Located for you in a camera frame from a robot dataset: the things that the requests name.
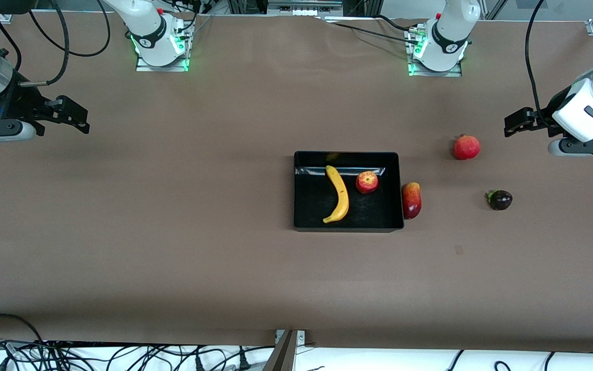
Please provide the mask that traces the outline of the red yellow apple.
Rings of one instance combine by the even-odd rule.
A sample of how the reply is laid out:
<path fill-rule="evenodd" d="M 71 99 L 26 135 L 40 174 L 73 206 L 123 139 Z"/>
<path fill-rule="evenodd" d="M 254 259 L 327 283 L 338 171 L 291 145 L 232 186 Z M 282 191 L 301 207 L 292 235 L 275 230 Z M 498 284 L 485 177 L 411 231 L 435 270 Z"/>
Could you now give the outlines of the red yellow apple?
<path fill-rule="evenodd" d="M 355 187 L 359 193 L 372 193 L 379 187 L 379 178 L 372 171 L 362 172 L 356 177 Z"/>

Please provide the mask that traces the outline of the black plastic tray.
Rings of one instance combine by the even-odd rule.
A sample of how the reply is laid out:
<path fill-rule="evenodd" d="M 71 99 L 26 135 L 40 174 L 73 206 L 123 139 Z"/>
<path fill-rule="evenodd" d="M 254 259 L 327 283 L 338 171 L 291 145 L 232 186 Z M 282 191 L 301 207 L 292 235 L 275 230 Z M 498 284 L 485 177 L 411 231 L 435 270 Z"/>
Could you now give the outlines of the black plastic tray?
<path fill-rule="evenodd" d="M 326 167 L 334 167 L 347 188 L 350 207 L 340 221 L 324 223 L 338 204 Z M 301 232 L 393 232 L 404 228 L 398 154 L 394 152 L 296 151 L 293 226 Z M 377 176 L 376 190 L 361 193 L 362 172 Z"/>

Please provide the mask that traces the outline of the yellow banana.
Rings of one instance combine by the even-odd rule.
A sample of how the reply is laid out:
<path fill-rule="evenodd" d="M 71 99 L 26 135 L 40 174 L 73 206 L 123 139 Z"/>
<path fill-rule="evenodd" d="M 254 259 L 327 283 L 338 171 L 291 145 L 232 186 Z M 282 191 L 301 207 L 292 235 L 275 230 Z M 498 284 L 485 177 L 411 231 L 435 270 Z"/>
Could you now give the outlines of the yellow banana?
<path fill-rule="evenodd" d="M 337 194 L 336 207 L 329 216 L 323 218 L 323 223 L 327 225 L 344 219 L 349 211 L 349 196 L 344 180 L 338 170 L 333 166 L 326 166 L 325 172 Z"/>

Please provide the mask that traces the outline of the red pomegranate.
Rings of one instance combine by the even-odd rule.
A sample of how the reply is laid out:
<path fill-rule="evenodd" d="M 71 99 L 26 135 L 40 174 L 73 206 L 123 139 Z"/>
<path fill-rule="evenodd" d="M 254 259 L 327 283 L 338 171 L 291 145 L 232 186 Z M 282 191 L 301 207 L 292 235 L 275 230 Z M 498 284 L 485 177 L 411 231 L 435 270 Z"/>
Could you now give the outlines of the red pomegranate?
<path fill-rule="evenodd" d="M 475 136 L 462 134 L 452 146 L 452 153 L 457 160 L 470 160 L 481 152 L 481 143 Z"/>

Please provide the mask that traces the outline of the dark purple eggplant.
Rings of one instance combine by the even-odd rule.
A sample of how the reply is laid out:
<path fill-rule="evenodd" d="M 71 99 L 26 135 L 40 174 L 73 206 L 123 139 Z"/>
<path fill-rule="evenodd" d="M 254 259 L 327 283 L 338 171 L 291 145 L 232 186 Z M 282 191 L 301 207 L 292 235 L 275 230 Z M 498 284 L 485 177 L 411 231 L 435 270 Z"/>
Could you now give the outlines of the dark purple eggplant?
<path fill-rule="evenodd" d="M 508 209 L 513 202 L 512 194 L 506 190 L 492 190 L 487 192 L 485 197 L 489 207 L 496 211 Z"/>

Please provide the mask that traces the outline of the red yellow mango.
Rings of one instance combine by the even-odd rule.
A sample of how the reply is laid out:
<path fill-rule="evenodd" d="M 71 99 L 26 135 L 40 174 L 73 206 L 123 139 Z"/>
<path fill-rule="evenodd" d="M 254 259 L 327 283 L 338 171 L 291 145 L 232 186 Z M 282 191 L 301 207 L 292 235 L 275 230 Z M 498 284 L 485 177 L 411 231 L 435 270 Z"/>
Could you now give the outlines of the red yellow mango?
<path fill-rule="evenodd" d="M 402 187 L 402 208 L 405 220 L 412 220 L 419 216 L 422 209 L 419 183 L 410 182 Z"/>

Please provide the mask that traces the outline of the white power strip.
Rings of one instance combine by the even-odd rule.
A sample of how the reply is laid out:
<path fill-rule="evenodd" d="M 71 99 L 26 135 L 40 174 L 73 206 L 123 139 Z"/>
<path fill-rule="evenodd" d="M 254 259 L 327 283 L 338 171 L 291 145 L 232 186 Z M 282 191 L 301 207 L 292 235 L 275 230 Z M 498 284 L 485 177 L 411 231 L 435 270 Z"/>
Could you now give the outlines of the white power strip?
<path fill-rule="evenodd" d="M 266 0 L 266 14 L 280 16 L 344 16 L 343 0 Z"/>

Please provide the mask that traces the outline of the dark metal beam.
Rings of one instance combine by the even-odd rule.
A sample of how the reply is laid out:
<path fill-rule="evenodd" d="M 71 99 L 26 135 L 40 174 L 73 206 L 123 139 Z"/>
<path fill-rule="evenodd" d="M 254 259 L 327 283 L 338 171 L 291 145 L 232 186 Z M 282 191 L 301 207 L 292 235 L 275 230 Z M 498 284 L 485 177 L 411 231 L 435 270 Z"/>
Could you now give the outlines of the dark metal beam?
<path fill-rule="evenodd" d="M 287 330 L 271 352 L 262 371 L 294 371 L 294 361 L 298 350 L 296 340 L 294 330 Z"/>

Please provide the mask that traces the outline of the silver table edge bracket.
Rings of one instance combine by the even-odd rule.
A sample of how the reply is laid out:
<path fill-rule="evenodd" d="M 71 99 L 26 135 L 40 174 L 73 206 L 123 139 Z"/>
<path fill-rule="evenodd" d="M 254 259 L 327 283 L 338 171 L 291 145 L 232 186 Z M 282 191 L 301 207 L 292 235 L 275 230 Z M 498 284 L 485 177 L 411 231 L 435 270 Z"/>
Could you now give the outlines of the silver table edge bracket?
<path fill-rule="evenodd" d="M 275 331 L 275 344 L 277 345 L 282 336 L 286 333 L 285 329 L 277 329 Z M 304 330 L 295 330 L 294 334 L 296 335 L 296 346 L 303 347 L 306 344 L 306 332 Z"/>

